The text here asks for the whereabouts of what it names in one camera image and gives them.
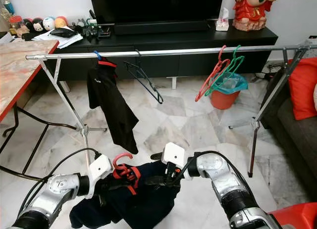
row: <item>marble tabletop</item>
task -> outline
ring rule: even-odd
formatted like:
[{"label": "marble tabletop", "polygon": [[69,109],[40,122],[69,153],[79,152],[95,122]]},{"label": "marble tabletop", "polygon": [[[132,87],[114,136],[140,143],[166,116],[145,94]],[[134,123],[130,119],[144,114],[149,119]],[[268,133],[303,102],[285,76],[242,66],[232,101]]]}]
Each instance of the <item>marble tabletop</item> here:
[{"label": "marble tabletop", "polygon": [[0,45],[0,121],[41,69],[38,60],[26,55],[53,53],[56,40],[16,42]]}]

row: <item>green hanger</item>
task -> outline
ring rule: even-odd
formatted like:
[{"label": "green hanger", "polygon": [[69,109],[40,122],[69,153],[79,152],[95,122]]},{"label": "green hanger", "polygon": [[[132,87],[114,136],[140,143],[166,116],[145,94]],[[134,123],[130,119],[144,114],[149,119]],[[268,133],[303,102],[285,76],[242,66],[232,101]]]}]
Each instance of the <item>green hanger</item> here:
[{"label": "green hanger", "polygon": [[223,73],[221,73],[220,75],[216,76],[213,84],[210,86],[209,90],[206,91],[205,96],[210,95],[214,90],[218,89],[219,87],[221,87],[225,82],[222,81],[222,83],[220,83],[219,85],[216,84],[217,80],[222,77],[223,75],[227,75],[229,74],[229,76],[226,76],[226,78],[230,78],[239,68],[239,66],[242,64],[245,56],[239,56],[236,57],[236,52],[238,50],[238,48],[241,47],[241,45],[238,45],[236,47],[236,49],[233,51],[233,57],[232,60],[230,62],[230,64],[228,65],[228,67],[223,71]]}]

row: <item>tv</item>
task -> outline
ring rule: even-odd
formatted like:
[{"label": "tv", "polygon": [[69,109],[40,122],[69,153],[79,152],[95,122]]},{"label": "tv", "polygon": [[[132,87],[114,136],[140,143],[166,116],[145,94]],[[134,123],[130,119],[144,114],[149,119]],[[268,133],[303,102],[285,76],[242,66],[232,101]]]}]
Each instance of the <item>tv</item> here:
[{"label": "tv", "polygon": [[218,18],[222,0],[92,0],[98,24]]}]

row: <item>bucket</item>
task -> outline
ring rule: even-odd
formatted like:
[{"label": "bucket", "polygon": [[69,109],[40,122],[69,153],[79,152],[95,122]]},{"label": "bucket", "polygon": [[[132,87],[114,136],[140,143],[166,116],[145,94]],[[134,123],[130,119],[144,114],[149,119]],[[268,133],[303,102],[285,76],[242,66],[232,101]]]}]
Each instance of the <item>bucket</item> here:
[{"label": "bucket", "polygon": [[219,91],[211,93],[211,104],[217,109],[228,109],[232,106],[240,91],[232,94],[224,94]]}]

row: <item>grey sofa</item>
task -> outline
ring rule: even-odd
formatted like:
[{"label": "grey sofa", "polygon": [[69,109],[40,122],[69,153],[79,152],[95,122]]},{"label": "grey sofa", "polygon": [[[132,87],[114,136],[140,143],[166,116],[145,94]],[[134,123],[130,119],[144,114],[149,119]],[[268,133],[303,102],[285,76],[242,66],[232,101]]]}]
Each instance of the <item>grey sofa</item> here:
[{"label": "grey sofa", "polygon": [[[278,80],[277,73],[268,85],[266,99]],[[265,128],[271,128],[285,149],[297,176],[312,201],[317,201],[317,117],[295,120],[288,84],[274,99],[262,118]]]}]

